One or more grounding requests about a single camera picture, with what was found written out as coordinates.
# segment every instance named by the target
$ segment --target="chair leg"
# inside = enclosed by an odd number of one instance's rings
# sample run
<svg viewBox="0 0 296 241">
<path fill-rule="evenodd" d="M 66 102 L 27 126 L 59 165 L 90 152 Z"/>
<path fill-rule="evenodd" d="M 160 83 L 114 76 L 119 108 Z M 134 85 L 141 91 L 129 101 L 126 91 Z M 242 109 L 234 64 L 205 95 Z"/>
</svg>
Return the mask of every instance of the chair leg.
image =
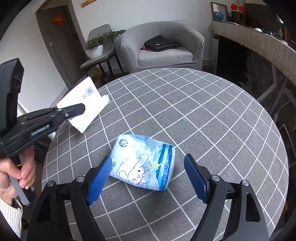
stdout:
<svg viewBox="0 0 296 241">
<path fill-rule="evenodd" d="M 101 69 L 103 75 L 106 76 L 106 75 L 105 75 L 105 72 L 104 72 L 104 69 L 102 68 L 101 64 L 99 64 L 99 66 L 100 66 L 100 69 Z"/>
<path fill-rule="evenodd" d="M 117 61 L 118 65 L 119 65 L 119 68 L 120 68 L 121 72 L 123 73 L 123 70 L 122 70 L 121 64 L 120 64 L 119 59 L 118 59 L 118 57 L 117 57 L 117 54 L 115 55 L 115 58 L 116 58 L 116 61 Z"/>
<path fill-rule="evenodd" d="M 114 80 L 114 75 L 113 75 L 111 64 L 110 64 L 109 60 L 107 60 L 107 64 L 108 64 L 108 68 L 109 68 L 109 71 L 110 71 L 111 78 L 112 78 L 112 80 Z"/>
</svg>

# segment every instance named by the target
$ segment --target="human hand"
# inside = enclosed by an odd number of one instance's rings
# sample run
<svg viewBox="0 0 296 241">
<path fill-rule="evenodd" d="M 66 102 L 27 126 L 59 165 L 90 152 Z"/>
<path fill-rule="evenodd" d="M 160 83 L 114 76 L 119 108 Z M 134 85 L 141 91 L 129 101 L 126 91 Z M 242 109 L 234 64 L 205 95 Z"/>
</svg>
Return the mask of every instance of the human hand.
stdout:
<svg viewBox="0 0 296 241">
<path fill-rule="evenodd" d="M 21 188 L 28 189 L 35 181 L 35 160 L 34 146 L 23 151 L 24 163 L 21 170 L 8 157 L 0 158 L 0 198 L 7 204 L 12 205 L 12 201 L 18 195 L 10 182 L 9 176 L 19 180 Z"/>
</svg>

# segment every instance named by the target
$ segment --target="blue globe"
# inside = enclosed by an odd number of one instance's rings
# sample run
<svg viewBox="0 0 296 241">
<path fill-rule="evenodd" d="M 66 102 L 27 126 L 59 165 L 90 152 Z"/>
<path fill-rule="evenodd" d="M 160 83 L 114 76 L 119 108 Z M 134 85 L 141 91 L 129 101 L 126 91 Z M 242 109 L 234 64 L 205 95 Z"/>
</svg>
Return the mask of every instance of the blue globe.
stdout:
<svg viewBox="0 0 296 241">
<path fill-rule="evenodd" d="M 219 20 L 222 20 L 222 19 L 224 18 L 223 13 L 221 13 L 221 12 L 216 12 L 216 13 L 215 13 L 215 16 L 216 16 L 216 18 L 219 19 Z"/>
</svg>

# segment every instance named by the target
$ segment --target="blue gripper pad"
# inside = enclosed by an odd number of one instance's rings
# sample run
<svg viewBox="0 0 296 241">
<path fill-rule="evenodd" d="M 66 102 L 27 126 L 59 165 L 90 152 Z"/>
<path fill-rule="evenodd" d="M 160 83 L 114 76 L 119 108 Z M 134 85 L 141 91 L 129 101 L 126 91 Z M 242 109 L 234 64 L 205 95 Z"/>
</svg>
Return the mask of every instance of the blue gripper pad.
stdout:
<svg viewBox="0 0 296 241">
<path fill-rule="evenodd" d="M 187 154 L 184 158 L 184 167 L 187 175 L 191 181 L 191 184 L 196 192 L 198 199 L 201 199 L 205 204 L 208 204 L 209 197 L 207 196 L 207 184 L 202 178 L 202 175 L 196 168 L 195 160 L 190 154 Z"/>
<path fill-rule="evenodd" d="M 99 195 L 102 192 L 105 182 L 111 172 L 112 168 L 112 159 L 109 156 L 106 156 L 104 160 L 99 165 L 101 167 L 91 184 L 89 185 L 89 194 L 86 198 L 89 205 L 91 205 L 94 201 L 98 200 Z"/>
</svg>

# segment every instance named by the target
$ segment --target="chair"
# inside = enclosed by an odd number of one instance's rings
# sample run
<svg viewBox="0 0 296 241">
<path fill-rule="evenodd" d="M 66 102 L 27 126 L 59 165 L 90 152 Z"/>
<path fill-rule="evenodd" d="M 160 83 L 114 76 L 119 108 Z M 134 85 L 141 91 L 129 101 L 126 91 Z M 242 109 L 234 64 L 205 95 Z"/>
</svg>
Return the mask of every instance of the chair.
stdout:
<svg viewBox="0 0 296 241">
<path fill-rule="evenodd" d="M 162 52 L 141 50 L 144 43 L 161 34 L 181 47 Z M 204 37 L 193 28 L 178 22 L 150 22 L 128 29 L 122 36 L 120 49 L 130 73 L 156 68 L 187 67 L 202 69 Z"/>
<path fill-rule="evenodd" d="M 103 34 L 103 33 L 110 32 L 110 31 L 111 31 L 110 25 L 105 24 L 103 26 L 100 26 L 100 27 L 95 28 L 92 31 L 90 31 L 89 39 L 95 38 L 99 34 Z M 121 72 L 123 72 L 121 64 L 120 64 L 119 59 L 118 59 L 117 54 L 116 54 L 114 40 L 110 39 L 110 40 L 105 41 L 103 43 L 103 47 L 104 47 L 103 55 L 101 55 L 101 56 L 99 56 L 99 57 L 97 57 L 95 59 L 87 60 L 86 62 L 84 62 L 80 66 L 80 68 L 84 71 L 85 75 L 88 76 L 87 72 L 91 69 L 91 67 L 95 66 L 95 65 L 99 65 L 100 69 L 102 70 L 103 74 L 105 75 L 105 72 L 104 72 L 104 70 L 103 70 L 103 68 L 101 66 L 101 63 L 107 62 L 111 78 L 114 79 L 114 75 L 113 75 L 112 68 L 111 68 L 110 61 L 109 61 L 113 56 L 115 56 L 116 61 L 117 61 L 118 65 L 119 65 L 119 68 L 120 68 Z"/>
</svg>

